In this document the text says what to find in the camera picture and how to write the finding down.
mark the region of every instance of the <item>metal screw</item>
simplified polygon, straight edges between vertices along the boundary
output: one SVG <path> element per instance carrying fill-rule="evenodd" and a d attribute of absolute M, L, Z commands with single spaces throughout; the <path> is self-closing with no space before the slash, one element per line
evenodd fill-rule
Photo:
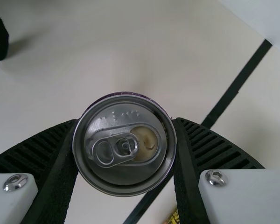
<path fill-rule="evenodd" d="M 219 170 L 209 170 L 205 174 L 207 182 L 211 185 L 222 187 L 227 184 L 227 176 Z"/>
<path fill-rule="evenodd" d="M 23 187 L 28 182 L 28 176 L 26 174 L 15 174 L 9 177 L 4 185 L 4 191 L 14 191 Z"/>

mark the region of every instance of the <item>yellow object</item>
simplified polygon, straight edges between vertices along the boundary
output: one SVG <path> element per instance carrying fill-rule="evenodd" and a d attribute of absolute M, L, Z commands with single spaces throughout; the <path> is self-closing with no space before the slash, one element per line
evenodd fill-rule
<path fill-rule="evenodd" d="M 170 216 L 163 224 L 180 224 L 177 207 L 173 210 Z"/>

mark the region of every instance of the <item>aluminum can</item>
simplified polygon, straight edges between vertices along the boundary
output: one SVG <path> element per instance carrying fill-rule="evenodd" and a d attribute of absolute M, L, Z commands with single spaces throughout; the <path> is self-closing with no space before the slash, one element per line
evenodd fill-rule
<path fill-rule="evenodd" d="M 135 196 L 158 186 L 172 168 L 176 134 L 152 99 L 116 92 L 95 101 L 80 118 L 73 154 L 82 177 L 113 196 Z"/>

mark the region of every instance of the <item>floor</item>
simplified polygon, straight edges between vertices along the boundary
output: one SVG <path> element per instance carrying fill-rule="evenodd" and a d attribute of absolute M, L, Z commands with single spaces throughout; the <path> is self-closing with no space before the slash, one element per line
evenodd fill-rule
<path fill-rule="evenodd" d="M 0 16 L 11 43 L 0 62 L 0 153 L 115 91 L 201 123 L 264 40 L 216 0 L 7 0 Z M 213 130 L 280 168 L 279 50 Z M 121 224 L 142 197 L 107 196 L 78 175 L 65 223 Z M 162 223 L 175 205 L 171 180 L 138 223 Z"/>

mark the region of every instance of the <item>can rim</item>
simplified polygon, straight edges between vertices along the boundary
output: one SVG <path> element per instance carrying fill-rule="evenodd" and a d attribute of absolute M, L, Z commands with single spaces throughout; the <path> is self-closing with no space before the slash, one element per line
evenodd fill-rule
<path fill-rule="evenodd" d="M 98 106 L 99 104 L 105 103 L 106 101 L 112 101 L 114 98 L 138 98 L 139 101 L 146 101 L 149 103 L 149 105 L 153 105 L 157 110 L 153 110 L 152 108 L 148 107 L 149 110 L 151 110 L 153 112 L 154 115 L 156 115 L 156 112 L 161 112 L 157 113 L 157 118 L 160 119 L 160 116 L 165 118 L 164 119 L 160 119 L 160 121 L 163 123 L 163 125 L 167 125 L 167 132 L 171 131 L 171 138 L 173 140 L 173 142 L 171 144 L 173 144 L 171 147 L 173 147 L 172 150 L 172 155 L 170 156 L 170 158 L 168 158 L 168 148 L 170 147 L 170 145 L 168 145 L 167 148 L 167 152 L 165 155 L 165 158 L 160 166 L 160 168 L 156 171 L 159 172 L 161 167 L 164 166 L 165 164 L 165 170 L 163 172 L 163 174 L 161 174 L 161 176 L 157 179 L 157 181 L 152 182 L 151 180 L 153 179 L 153 177 L 155 176 L 155 174 L 153 174 L 151 177 L 149 177 L 147 179 L 147 181 L 150 181 L 152 183 L 150 184 L 145 184 L 144 183 L 139 183 L 139 184 L 135 184 L 135 185 L 122 185 L 120 186 L 120 188 L 115 188 L 114 184 L 108 183 L 104 180 L 102 180 L 99 176 L 97 176 L 95 173 L 91 174 L 92 178 L 90 178 L 85 172 L 91 172 L 91 170 L 85 170 L 84 168 L 88 168 L 89 166 L 87 166 L 87 164 L 83 164 L 84 158 L 82 157 L 81 153 L 79 153 L 79 149 L 77 149 L 77 141 L 80 141 L 80 138 L 76 137 L 77 135 L 79 135 L 82 130 L 82 128 L 80 127 L 81 123 L 84 121 L 85 117 L 88 115 L 89 111 L 92 110 L 93 108 L 95 108 L 96 106 Z M 143 193 L 146 193 L 152 189 L 154 189 L 155 187 L 157 187 L 160 183 L 162 183 L 162 181 L 166 178 L 166 176 L 168 175 L 168 173 L 170 172 L 173 163 L 174 163 L 174 159 L 175 159 L 175 154 L 176 154 L 176 144 L 177 144 L 177 140 L 176 140 L 176 133 L 175 133 L 175 129 L 174 126 L 172 124 L 172 121 L 170 119 L 170 117 L 167 115 L 167 113 L 164 111 L 164 109 L 159 106 L 157 103 L 155 103 L 153 100 L 149 100 L 148 98 L 144 98 L 142 96 L 137 96 L 137 95 L 129 95 L 129 94 L 123 94 L 123 95 L 115 95 L 115 96 L 110 96 L 107 97 L 105 99 L 102 99 L 100 101 L 98 101 L 97 103 L 91 105 L 91 107 L 87 108 L 87 110 L 83 113 L 83 115 L 81 116 L 75 131 L 74 131 L 74 135 L 73 135 L 73 142 L 72 142 L 72 149 L 73 149 L 73 155 L 75 158 L 75 162 L 78 166 L 78 169 L 80 171 L 81 176 L 91 185 L 93 186 L 95 189 L 104 192 L 108 195 L 111 196 L 136 196 L 136 195 L 140 195 Z"/>

